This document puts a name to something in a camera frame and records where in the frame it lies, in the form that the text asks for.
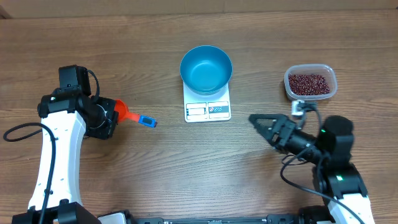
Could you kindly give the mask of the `red measuring scoop blue handle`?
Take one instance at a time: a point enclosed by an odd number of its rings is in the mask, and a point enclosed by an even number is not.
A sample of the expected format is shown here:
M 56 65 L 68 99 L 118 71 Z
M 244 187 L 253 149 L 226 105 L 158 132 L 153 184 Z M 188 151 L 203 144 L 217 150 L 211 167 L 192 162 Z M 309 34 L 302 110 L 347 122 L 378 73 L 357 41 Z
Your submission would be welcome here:
M 157 126 L 157 121 L 154 118 L 130 112 L 127 104 L 121 100 L 116 100 L 114 110 L 118 112 L 118 123 L 131 120 L 150 128 L 155 128 Z

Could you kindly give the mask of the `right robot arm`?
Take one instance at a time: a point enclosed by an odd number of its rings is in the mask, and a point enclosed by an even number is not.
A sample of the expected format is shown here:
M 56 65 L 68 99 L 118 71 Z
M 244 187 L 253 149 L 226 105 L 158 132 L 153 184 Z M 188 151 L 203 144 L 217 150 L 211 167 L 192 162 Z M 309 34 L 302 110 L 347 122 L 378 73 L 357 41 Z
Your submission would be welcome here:
M 316 136 L 283 114 L 252 114 L 249 121 L 279 153 L 291 161 L 312 163 L 313 189 L 287 184 L 318 195 L 323 205 L 301 208 L 296 215 L 268 215 L 268 223 L 374 223 L 368 190 L 351 160 L 353 123 L 342 116 L 329 116 Z

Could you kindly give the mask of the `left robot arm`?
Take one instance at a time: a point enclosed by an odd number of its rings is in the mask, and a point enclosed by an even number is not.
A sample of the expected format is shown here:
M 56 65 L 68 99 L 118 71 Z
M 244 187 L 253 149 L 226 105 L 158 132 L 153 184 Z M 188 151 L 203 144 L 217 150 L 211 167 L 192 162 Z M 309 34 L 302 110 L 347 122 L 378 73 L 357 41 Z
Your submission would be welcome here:
M 85 136 L 105 140 L 113 135 L 116 102 L 92 94 L 91 70 L 70 65 L 58 72 L 60 86 L 37 107 L 42 152 L 34 193 L 27 212 L 14 215 L 12 224 L 100 222 L 81 202 L 80 152 Z

